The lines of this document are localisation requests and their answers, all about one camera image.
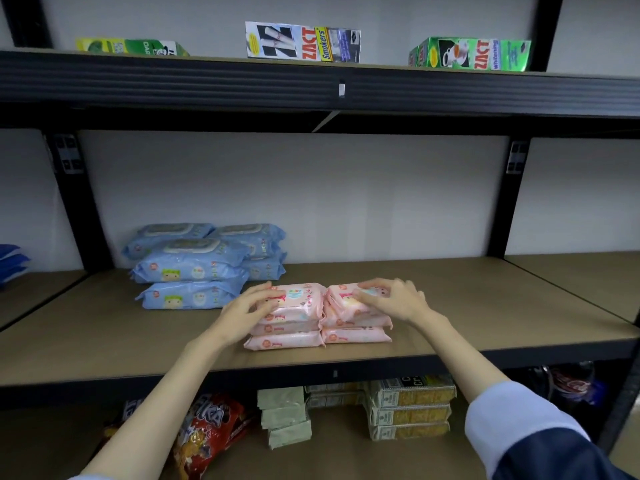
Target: right hand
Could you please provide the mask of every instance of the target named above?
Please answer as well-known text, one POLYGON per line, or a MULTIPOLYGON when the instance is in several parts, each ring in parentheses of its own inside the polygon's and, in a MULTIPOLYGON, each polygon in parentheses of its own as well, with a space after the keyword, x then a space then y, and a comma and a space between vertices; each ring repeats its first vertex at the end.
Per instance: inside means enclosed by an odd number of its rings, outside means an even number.
POLYGON ((388 298, 372 296, 361 290, 355 290, 353 294, 361 303, 373 306, 391 318, 418 324, 423 322, 428 315, 436 314, 427 305, 424 293, 416 290, 411 281, 404 282, 397 278, 395 280, 376 278, 358 283, 358 286, 365 290, 373 287, 388 290, 390 292, 388 298))

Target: zact toothpaste box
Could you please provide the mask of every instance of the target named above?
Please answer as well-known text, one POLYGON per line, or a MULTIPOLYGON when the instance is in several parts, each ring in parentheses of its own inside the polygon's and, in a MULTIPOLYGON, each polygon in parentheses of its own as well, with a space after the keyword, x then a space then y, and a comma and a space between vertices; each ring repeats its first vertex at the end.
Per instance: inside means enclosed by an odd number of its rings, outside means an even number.
POLYGON ((76 47, 83 52, 108 52, 110 54, 136 55, 180 55, 189 53, 172 40, 126 39, 126 38, 79 38, 76 47))
POLYGON ((360 31, 245 22, 246 53, 261 59, 360 62, 360 31))
POLYGON ((415 59, 418 67, 523 72, 530 50, 530 40, 430 37, 415 59))

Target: red snack bag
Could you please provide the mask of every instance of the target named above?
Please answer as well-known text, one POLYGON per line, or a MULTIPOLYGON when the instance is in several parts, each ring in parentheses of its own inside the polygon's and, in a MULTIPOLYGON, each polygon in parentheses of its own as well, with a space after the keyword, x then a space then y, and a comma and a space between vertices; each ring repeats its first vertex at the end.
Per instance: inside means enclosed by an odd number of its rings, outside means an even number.
MULTIPOLYGON (((184 418, 173 447, 180 480, 202 478, 211 460, 228 448, 243 413, 243 405, 226 394, 205 394, 197 398, 184 418)), ((234 440, 242 436, 238 433, 234 440)))

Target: white wall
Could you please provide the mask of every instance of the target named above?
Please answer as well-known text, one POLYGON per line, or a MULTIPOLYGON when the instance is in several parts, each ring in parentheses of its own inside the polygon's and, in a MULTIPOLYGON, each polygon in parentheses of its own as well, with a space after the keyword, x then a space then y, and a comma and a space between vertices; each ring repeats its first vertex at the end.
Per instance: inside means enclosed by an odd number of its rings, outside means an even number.
POLYGON ((548 71, 640 75, 639 22, 640 0, 564 0, 548 71))
POLYGON ((0 4, 0 50, 4 50, 7 48, 13 48, 13 39, 11 38, 9 25, 7 25, 6 23, 4 8, 2 4, 0 4))
POLYGON ((82 269, 47 149, 37 130, 0 129, 0 242, 34 271, 82 269))
POLYGON ((507 254, 640 250, 640 141, 534 139, 507 254))
POLYGON ((84 132, 109 244, 153 222, 266 221, 288 262, 484 252, 504 137, 84 132))
POLYGON ((192 55, 246 57, 244 22, 362 31, 362 60, 405 65, 429 36, 526 38, 536 0, 42 0, 56 48, 78 37, 161 38, 192 55))

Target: stack of pink packages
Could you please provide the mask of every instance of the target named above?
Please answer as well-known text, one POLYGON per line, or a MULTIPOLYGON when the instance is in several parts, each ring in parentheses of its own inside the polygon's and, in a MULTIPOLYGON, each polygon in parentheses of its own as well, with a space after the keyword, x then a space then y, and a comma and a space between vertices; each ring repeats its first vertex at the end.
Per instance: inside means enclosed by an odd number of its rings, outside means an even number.
POLYGON ((253 327, 245 349, 271 350, 324 345, 320 335, 326 288, 318 283, 274 286, 280 307, 253 327))
MULTIPOLYGON (((324 300, 324 318, 320 320, 325 344, 391 342, 383 327, 393 328, 391 318, 354 298, 357 283, 329 286, 324 300)), ((382 288, 363 290, 375 296, 387 296, 382 288)))

